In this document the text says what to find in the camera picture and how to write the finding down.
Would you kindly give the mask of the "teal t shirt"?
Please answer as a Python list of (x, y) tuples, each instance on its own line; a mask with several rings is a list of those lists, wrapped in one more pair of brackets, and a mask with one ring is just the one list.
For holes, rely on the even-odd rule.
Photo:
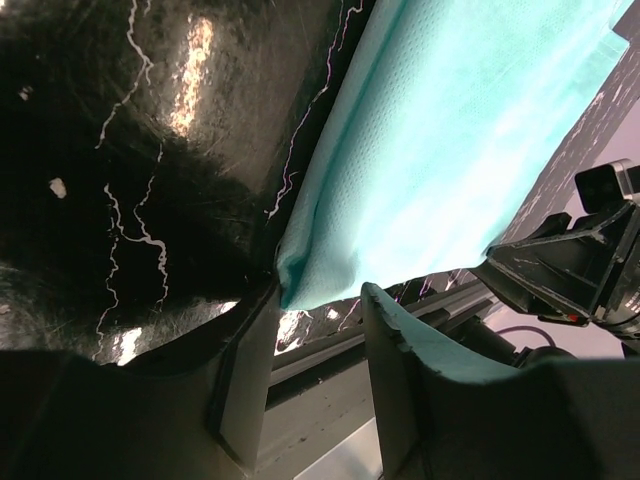
[(286, 310), (478, 266), (628, 42), (626, 1), (379, 1), (276, 268)]

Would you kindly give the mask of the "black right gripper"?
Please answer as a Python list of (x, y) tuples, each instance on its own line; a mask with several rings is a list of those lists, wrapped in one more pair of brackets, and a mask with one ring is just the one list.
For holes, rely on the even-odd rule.
[(639, 206), (547, 219), (523, 240), (495, 245), (474, 269), (506, 305), (539, 320), (604, 330), (639, 328)]

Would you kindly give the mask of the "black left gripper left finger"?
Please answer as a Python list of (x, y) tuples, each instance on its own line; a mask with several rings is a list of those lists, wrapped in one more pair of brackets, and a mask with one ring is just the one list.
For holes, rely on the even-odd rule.
[(129, 363), (1, 355), (5, 479), (247, 479), (279, 322), (270, 280)]

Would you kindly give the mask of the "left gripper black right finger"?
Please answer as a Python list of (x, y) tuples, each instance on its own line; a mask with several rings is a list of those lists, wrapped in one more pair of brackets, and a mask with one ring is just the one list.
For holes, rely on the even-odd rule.
[(387, 479), (635, 479), (639, 363), (517, 369), (424, 324), (380, 287), (361, 300)]

